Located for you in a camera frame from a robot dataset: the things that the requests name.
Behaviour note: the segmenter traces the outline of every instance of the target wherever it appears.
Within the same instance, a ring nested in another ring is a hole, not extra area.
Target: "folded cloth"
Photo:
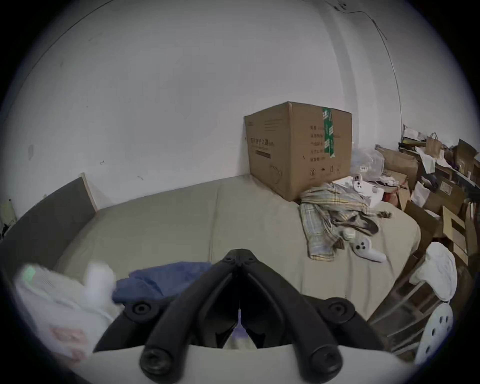
[[[425,253],[425,261],[410,277],[409,283],[425,282],[441,301],[449,301],[456,291],[456,267],[452,253],[441,243],[434,241]]]
[[[300,198],[303,230],[309,256],[314,260],[332,261],[334,245],[344,248],[343,227],[353,227],[370,236],[378,232],[378,226],[369,218],[376,212],[369,210],[369,200],[353,189],[325,183],[310,188]]]
[[[210,267],[210,263],[179,262],[133,271],[128,278],[117,281],[112,300],[126,303],[177,295]]]

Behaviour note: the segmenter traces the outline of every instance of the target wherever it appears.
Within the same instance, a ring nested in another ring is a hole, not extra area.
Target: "clothing pile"
[[[300,196],[300,214],[308,241],[310,258],[332,261],[334,249],[344,249],[342,230],[354,228],[368,236],[378,232],[373,217],[388,217],[386,212],[369,209],[370,201],[353,188],[325,183]]]

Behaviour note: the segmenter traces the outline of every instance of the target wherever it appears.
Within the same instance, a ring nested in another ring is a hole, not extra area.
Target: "electrical wire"
[[[398,86],[398,80],[396,78],[395,67],[394,67],[393,62],[392,62],[392,57],[390,56],[390,51],[388,50],[387,44],[385,43],[385,41],[388,40],[387,37],[382,32],[382,30],[380,29],[378,24],[375,22],[375,20],[372,19],[367,12],[365,12],[365,11],[351,11],[351,12],[342,11],[339,8],[337,8],[335,5],[330,4],[328,1],[324,0],[324,2],[327,3],[328,5],[330,5],[333,9],[335,9],[337,12],[340,12],[340,13],[346,13],[346,14],[363,13],[364,15],[366,15],[372,21],[373,25],[375,26],[375,29],[377,30],[378,34],[380,35],[380,39],[382,39],[382,43],[384,44],[385,50],[387,51],[387,56],[388,56],[388,59],[390,60],[390,65],[392,66],[393,76],[395,78],[396,92],[398,94],[398,105],[399,105],[399,109],[400,109],[400,129],[401,129],[400,140],[401,140],[401,137],[403,136],[402,101],[401,101],[401,98],[400,98],[400,88]]]

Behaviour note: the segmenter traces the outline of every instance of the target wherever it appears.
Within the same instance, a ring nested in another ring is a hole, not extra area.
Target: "wooden headboard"
[[[25,263],[53,269],[96,211],[84,174],[33,206],[0,241],[0,265],[7,278]]]

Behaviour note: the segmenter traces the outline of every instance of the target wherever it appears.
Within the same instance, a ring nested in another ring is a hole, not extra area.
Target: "box label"
[[[442,181],[442,183],[440,184],[440,190],[450,196],[452,194],[453,187]]]
[[[323,107],[323,117],[324,117],[324,130],[325,130],[324,152],[328,153],[330,155],[330,157],[335,157],[335,152],[334,152],[334,148],[333,148],[332,110],[330,108]]]

